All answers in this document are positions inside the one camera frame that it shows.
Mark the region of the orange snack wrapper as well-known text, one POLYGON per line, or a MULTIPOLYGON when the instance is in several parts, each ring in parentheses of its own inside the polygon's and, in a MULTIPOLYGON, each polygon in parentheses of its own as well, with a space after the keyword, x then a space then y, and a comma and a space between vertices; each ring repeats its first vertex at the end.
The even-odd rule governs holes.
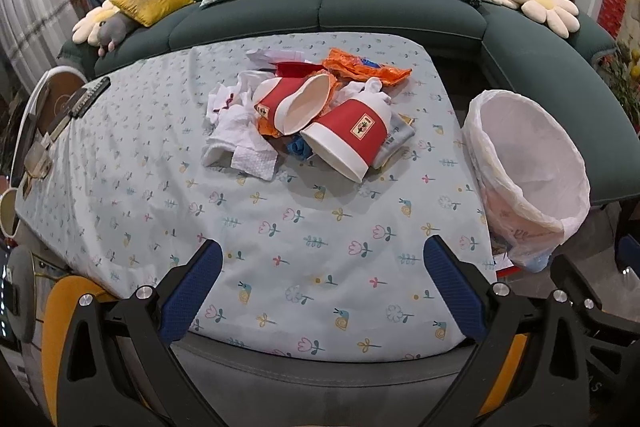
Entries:
POLYGON ((384 87, 395 87, 407 80, 411 69, 401 69, 386 64, 378 64, 367 58, 332 48, 322 61, 322 66, 336 77, 352 81, 365 82, 370 78, 378 78, 384 87))

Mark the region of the white daisy pillow lower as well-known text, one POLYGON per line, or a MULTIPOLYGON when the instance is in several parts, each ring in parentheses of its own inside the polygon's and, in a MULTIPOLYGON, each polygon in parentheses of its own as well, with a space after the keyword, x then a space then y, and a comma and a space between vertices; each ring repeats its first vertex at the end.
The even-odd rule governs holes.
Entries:
POLYGON ((510 0, 534 22, 546 25, 555 35, 567 39, 580 29, 579 9, 570 0, 510 0))

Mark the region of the yellow cushion left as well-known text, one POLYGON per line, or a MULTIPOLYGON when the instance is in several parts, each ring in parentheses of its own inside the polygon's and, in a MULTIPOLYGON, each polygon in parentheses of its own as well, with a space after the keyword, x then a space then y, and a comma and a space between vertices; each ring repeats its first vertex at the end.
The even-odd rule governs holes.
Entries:
POLYGON ((195 3, 194 0, 110 0, 110 2, 120 12, 145 28, 149 28, 173 12, 195 3))

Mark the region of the black remote control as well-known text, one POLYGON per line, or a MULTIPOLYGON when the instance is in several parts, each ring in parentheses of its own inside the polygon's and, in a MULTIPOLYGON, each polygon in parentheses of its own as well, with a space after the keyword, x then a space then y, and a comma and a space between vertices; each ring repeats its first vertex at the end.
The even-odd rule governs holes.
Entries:
POLYGON ((70 104, 68 104, 70 118, 78 119, 84 117, 89 108, 98 101, 98 98, 109 87, 111 87, 111 78, 108 76, 85 84, 70 99, 70 104))

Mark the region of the red paper cup right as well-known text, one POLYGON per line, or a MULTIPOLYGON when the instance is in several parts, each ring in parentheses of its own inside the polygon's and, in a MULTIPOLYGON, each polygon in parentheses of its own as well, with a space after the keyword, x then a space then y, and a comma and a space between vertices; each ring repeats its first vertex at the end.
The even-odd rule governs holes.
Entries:
POLYGON ((359 183, 390 133, 392 110, 382 93, 360 93, 300 132, 311 150, 342 176, 359 183))

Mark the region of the grey drawstring pouch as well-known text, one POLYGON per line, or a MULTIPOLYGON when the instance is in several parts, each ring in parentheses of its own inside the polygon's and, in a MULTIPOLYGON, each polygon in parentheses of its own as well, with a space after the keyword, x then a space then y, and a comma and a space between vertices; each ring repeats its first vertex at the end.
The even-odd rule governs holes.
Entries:
POLYGON ((375 170, 383 168, 415 134, 416 130, 412 127, 411 118, 393 113, 390 118, 390 132, 376 154, 371 168, 375 170))

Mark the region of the white crumpled glove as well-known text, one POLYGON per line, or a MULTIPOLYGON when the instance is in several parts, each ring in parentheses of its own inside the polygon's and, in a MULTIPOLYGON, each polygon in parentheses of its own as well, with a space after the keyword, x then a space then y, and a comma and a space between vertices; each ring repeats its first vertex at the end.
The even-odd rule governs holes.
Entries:
POLYGON ((258 86, 274 77, 272 72, 243 70, 236 75, 235 84, 227 86, 219 83, 207 95, 205 118, 212 126, 217 126, 222 117, 227 116, 234 106, 240 106, 250 116, 255 116, 253 95, 258 86))

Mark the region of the blue ribbon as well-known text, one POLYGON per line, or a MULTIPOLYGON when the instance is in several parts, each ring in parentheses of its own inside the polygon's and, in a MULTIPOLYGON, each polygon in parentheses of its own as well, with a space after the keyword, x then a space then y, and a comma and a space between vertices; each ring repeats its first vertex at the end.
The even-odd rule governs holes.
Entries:
POLYGON ((314 151, 311 146, 299 133, 291 136, 290 141, 286 143, 286 151, 288 152, 288 155, 299 161, 306 161, 314 155, 314 151))

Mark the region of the potted flower plant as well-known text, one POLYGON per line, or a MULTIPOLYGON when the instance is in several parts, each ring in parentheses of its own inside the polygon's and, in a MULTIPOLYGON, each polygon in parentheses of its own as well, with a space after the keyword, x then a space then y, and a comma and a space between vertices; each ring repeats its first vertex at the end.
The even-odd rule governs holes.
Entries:
POLYGON ((601 58, 597 72, 622 106, 634 131, 639 133, 639 50, 619 44, 601 58))

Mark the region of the cream flower pillow left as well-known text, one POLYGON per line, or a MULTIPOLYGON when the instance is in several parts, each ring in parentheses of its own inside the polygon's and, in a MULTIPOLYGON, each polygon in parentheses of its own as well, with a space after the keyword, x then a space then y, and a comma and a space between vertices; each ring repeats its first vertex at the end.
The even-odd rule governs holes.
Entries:
POLYGON ((75 44, 88 43, 98 46, 98 31, 100 23, 105 22, 119 11, 119 8, 106 0, 101 6, 92 9, 73 27, 72 41, 75 44))

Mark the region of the dark green curved sofa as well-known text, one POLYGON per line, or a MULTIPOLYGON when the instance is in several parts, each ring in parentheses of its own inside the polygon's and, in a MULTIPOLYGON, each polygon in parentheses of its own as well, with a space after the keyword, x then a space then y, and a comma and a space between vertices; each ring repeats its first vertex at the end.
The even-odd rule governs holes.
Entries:
POLYGON ((192 46, 293 32, 356 31, 408 38, 448 62, 464 84, 527 96, 549 112, 585 159, 593 204, 639 194, 639 140, 620 103, 597 74, 615 48, 591 17, 560 38, 504 6, 475 0, 201 0, 99 57, 64 43, 60 57, 89 77, 192 46))

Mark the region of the white textured napkin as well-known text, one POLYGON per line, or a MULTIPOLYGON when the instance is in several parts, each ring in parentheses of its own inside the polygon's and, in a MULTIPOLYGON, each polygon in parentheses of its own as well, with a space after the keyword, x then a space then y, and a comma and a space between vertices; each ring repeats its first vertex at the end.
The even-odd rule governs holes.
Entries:
POLYGON ((209 121, 213 129, 203 147, 202 166, 228 160, 236 171, 264 181, 273 179, 279 155, 258 132, 254 109, 234 104, 213 113, 209 121))

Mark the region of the grey mouse plush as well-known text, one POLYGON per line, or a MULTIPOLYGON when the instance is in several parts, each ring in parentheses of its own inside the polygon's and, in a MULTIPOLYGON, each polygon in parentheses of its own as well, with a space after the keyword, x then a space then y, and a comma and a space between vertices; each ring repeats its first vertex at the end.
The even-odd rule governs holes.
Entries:
POLYGON ((96 34, 99 57, 113 52, 138 27, 139 23, 123 12, 118 12, 107 20, 102 20, 96 34))

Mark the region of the floral light blue tablecloth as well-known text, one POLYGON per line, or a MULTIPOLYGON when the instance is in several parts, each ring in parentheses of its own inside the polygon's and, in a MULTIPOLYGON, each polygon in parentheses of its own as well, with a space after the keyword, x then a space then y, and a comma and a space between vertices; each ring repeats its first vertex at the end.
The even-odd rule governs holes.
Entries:
POLYGON ((392 35, 293 34, 218 42, 112 72, 110 87, 51 145, 52 167, 15 209, 76 272, 126 297, 184 265, 206 239, 224 264, 194 332, 311 360, 400 361, 462 340, 428 275, 440 236, 496 276, 485 213, 432 58, 392 35), (253 50, 329 50, 409 69, 390 92, 413 137, 363 181, 281 153, 264 181, 221 158, 204 166, 210 92, 229 93, 253 50))

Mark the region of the round wooden side table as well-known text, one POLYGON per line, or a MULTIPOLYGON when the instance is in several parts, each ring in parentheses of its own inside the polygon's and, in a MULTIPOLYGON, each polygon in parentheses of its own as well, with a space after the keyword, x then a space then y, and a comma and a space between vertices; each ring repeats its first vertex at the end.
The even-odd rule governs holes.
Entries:
POLYGON ((56 66, 47 70, 29 95, 18 128, 11 165, 10 185, 18 187, 24 173, 24 158, 38 136, 47 133, 58 120, 67 103, 87 83, 77 68, 56 66))

